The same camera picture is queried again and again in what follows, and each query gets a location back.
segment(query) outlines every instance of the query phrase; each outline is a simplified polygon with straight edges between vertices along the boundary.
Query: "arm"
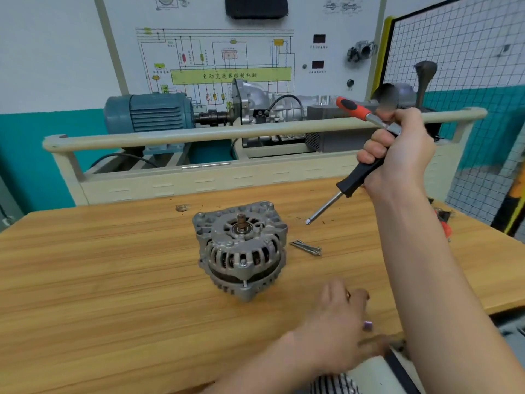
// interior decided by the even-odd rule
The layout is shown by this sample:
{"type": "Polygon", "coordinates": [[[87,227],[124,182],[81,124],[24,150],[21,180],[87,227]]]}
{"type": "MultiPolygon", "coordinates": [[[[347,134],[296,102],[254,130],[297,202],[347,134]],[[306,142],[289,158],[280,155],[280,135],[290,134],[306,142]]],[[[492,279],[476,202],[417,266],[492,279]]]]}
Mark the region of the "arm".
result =
{"type": "Polygon", "coordinates": [[[388,339],[361,340],[368,293],[350,295],[341,281],[323,288],[316,311],[259,356],[203,394],[289,394],[327,373],[343,373],[384,354],[388,339]]]}
{"type": "Polygon", "coordinates": [[[525,372],[485,314],[457,264],[423,187],[434,154],[421,114],[397,111],[394,141],[377,131],[360,151],[385,163],[365,181],[374,203],[383,256],[410,356],[427,392],[518,393],[525,372]]]}

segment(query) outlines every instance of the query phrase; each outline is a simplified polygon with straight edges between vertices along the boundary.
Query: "blue electric motor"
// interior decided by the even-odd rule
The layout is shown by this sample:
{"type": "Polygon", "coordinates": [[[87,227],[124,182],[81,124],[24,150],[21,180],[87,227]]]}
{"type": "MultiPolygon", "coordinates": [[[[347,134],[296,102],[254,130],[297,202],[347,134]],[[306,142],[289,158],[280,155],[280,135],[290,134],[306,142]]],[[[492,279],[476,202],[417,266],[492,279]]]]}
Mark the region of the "blue electric motor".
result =
{"type": "MultiPolygon", "coordinates": [[[[195,128],[192,101],[185,93],[110,97],[104,106],[108,134],[195,128]]],[[[181,152],[184,144],[148,146],[144,154],[181,152]]]]}

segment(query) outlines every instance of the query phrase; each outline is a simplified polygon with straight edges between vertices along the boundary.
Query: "alternator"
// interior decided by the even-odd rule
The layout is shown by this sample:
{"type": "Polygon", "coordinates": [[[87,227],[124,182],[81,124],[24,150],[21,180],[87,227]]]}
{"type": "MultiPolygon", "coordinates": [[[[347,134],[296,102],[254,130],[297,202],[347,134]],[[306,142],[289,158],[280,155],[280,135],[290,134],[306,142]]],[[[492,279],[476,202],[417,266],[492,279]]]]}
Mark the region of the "alternator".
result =
{"type": "Polygon", "coordinates": [[[248,302],[271,285],[286,264],[288,225],[270,202],[193,217],[199,266],[226,293],[248,302]]]}

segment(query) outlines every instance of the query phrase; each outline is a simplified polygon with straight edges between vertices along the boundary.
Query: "screwdriver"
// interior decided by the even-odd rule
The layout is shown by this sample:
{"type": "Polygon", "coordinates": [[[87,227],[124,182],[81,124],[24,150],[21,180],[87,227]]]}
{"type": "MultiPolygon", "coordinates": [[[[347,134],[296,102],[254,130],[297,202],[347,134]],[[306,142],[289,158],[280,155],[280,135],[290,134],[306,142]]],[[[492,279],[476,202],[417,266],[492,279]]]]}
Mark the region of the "screwdriver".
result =
{"type": "MultiPolygon", "coordinates": [[[[361,120],[368,121],[381,129],[385,129],[395,137],[401,134],[401,126],[397,123],[392,123],[390,125],[383,122],[375,114],[369,111],[367,108],[361,105],[357,105],[354,101],[346,99],[344,97],[338,97],[336,100],[336,105],[345,110],[350,114],[351,117],[360,118],[361,120]]],[[[350,173],[348,177],[339,181],[336,186],[339,189],[339,192],[330,199],[325,205],[323,205],[318,211],[316,211],[312,217],[306,219],[306,225],[310,225],[315,221],[321,214],[323,214],[331,205],[333,205],[341,196],[345,195],[347,198],[351,197],[352,194],[364,184],[364,179],[378,167],[382,166],[385,161],[385,158],[376,158],[375,161],[371,164],[361,163],[355,167],[355,169],[350,173]]]]}

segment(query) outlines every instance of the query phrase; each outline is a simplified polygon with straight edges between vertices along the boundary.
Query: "yellow rectangle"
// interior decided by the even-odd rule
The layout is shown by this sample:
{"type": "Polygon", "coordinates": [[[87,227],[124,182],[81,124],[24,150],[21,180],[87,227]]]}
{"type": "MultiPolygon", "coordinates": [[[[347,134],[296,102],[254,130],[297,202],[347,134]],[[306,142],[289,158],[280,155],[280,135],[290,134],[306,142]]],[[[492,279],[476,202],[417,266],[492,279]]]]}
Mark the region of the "yellow rectangle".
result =
{"type": "Polygon", "coordinates": [[[174,85],[231,83],[233,79],[251,81],[290,81],[292,68],[236,68],[172,70],[174,85]]]}

